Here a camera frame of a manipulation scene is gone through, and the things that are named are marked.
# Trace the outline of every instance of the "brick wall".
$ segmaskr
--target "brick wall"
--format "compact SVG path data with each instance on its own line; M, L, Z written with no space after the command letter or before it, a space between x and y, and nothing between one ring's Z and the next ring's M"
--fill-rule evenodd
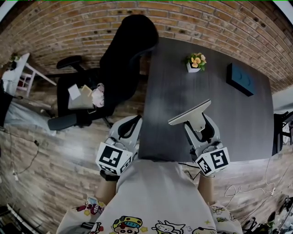
M144 14L161 37L199 44L243 61L270 78L273 92L293 84L293 27L272 2L35 1L0 34L0 62L30 52L49 73L80 54L97 67L123 18Z

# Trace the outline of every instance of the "table top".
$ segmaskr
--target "table top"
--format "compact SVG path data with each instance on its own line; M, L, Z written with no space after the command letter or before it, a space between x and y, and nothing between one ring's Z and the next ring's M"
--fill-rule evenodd
M188 73L182 60L203 53L206 70ZM246 96L226 83L227 66L235 64L254 80L255 94ZM271 157L273 105L269 79L254 68L220 52L195 44L160 38L152 53L139 158L189 162L191 146L183 124L168 120L210 99L204 111L218 126L231 161Z
M19 60L16 62L16 68L12 71L6 71L3 76L3 87L4 91L14 96L19 79L22 75L22 71L27 63L30 53L22 55Z

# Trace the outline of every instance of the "cartoon character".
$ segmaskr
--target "cartoon character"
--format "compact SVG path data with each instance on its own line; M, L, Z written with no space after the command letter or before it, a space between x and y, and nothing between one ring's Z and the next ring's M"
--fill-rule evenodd
M159 223L152 230L156 230L158 234L183 234L183 227L185 224L176 225L165 220L165 224L158 220Z
M101 226L100 222L95 223L95 225L93 226L90 234L98 234L99 232L103 232L104 231L104 227Z
M236 220L236 218L231 213L230 213L230 220L233 222Z
M227 218L217 218L217 221L220 223L220 222L226 222L226 221L228 221L228 219Z
M190 226L186 226L185 228L187 229L188 232L192 232L192 228Z
M135 217L121 216L114 221L114 232L119 234L137 234L142 226L142 220Z
M217 231L215 229L204 229L199 227L193 230L192 234L217 234Z
M83 211L85 209L90 210L92 215L95 215L96 213L98 213L99 210L101 210L101 212L103 211L103 208L100 207L98 204L88 204L88 205L84 205L81 207L77 207L76 210L79 211Z
M212 212L216 213L217 215L220 215L221 213L223 213L223 211L225 211L225 208L223 207L212 206Z

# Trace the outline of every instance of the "black cable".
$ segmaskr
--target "black cable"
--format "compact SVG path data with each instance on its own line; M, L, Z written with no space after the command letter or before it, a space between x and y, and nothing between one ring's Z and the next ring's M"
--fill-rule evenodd
M185 166L190 166L190 167L193 167L193 168L200 169L198 166L192 166L192 165L188 165L188 164L185 164L185 163L178 163L178 164L185 165Z
M38 229L39 229L39 227L41 227L42 225L40 224L40 225L38 225L36 228L35 228L35 230L37 231Z
M12 136L17 137L17 138L21 138L21 139L26 140L26 141L29 141L29 142L34 142L35 145L38 147L37 152L36 152L35 156L33 157L33 159L32 159L32 161L31 161L30 165L29 165L26 169L22 170L21 172L19 172L19 173L16 172L17 175L20 175L21 173L25 172L26 170L28 170L28 169L32 166L33 161L36 159L36 157L37 157L37 155L38 155L38 153L39 153L39 142L38 142L37 140L32 141L32 140L25 139L25 138L23 138L23 137L21 137L21 136L14 135L14 134L8 132L6 129L0 129L0 130L1 130L2 132L4 132L4 133L8 133L8 134L10 135L10 152L9 152L9 154L10 154L10 158L11 158L11 159L12 159Z
M17 174L17 175L20 175L21 173L23 173L23 172L25 172L26 170L28 170L28 169L32 166L33 161L36 159L37 155L38 155L38 149L37 149L37 153L36 153L36 155L33 157L32 161L31 161L30 165L29 165L26 169L22 170L22 171L19 172L19 173L17 172L16 174Z
M197 173L196 176L193 178L192 175L191 175L191 173L190 173L189 171L186 170L184 173L186 173L186 172L189 174L189 177L190 177L190 179L191 179L192 181L194 181L195 178L196 178L196 177L198 176L198 174L200 173L200 172Z
M287 169L285 170L285 173L283 174L283 176L281 177L279 183L278 183L277 186L275 187L276 189L277 189L277 187L279 186L279 184L281 183L282 179L284 178L284 176L285 176L286 172L288 171L289 167L287 167ZM258 210L258 209L259 209L259 208L260 208L260 207L261 207L261 206L267 201L267 199L269 199L269 198L270 198L270 197L267 197L267 198L263 201L263 203L262 203L262 204L261 204L256 210L254 210L252 213L250 213L250 214L247 216L247 218L246 218L245 220L247 220L247 219L248 219L248 218L249 218L249 217L250 217L255 211L257 211L257 210Z

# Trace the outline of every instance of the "white cable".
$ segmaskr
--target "white cable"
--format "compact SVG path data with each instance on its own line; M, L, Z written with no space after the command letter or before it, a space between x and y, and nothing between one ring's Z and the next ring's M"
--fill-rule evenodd
M270 157L270 159L269 159L269 162L267 163L267 166L266 166L266 172L267 172L267 169L268 169L268 167L269 167L270 160L271 160L271 157ZM265 183L266 183L268 186L269 186L269 185L274 185L274 188L273 188L272 191L265 192L262 188L256 188L256 189L249 190L249 191L241 191L242 186L239 186L238 191L237 191L236 187L235 187L234 185L231 185L231 186L226 190L226 192L225 192L225 197L232 197L231 200L229 201L228 205L230 205L230 203L231 203L231 201L233 200L233 198L234 198L238 193L240 193L240 192L242 192L242 193L248 193L248 192L252 192L252 191L255 191L255 190L262 190L262 191L264 192L265 195L268 194L268 193L271 193L271 196L273 196L274 191L276 190L276 184L275 184L275 183L270 183L270 184L268 184L268 183L266 182L266 172L265 172ZM233 195L227 195L227 192L228 192L228 190L229 190L231 187L233 187L233 188L235 189L235 194L233 194Z

